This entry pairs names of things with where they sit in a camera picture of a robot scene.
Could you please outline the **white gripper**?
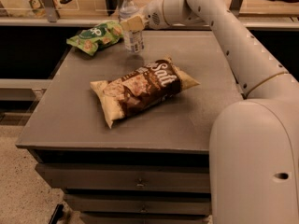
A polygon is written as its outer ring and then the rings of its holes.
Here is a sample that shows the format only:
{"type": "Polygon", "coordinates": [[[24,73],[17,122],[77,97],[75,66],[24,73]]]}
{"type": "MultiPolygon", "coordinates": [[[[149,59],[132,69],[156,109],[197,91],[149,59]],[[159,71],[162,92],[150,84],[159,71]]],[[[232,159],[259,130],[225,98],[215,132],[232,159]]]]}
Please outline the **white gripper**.
{"type": "Polygon", "coordinates": [[[144,6],[143,14],[145,17],[134,15],[121,18],[122,29],[125,32],[143,31],[147,22],[149,28],[154,30],[200,22],[200,18],[189,8],[186,0],[153,0],[144,6]]]}

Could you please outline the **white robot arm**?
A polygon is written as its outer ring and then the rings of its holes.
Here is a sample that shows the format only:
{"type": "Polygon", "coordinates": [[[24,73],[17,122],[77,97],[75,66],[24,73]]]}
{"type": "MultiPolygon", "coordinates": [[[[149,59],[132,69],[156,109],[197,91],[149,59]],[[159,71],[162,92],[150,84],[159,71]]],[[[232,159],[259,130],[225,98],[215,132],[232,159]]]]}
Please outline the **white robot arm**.
{"type": "Polygon", "coordinates": [[[299,82],[224,0],[153,0],[127,31],[209,25],[244,100],[216,118],[209,141],[213,224],[299,224],[299,82]]]}

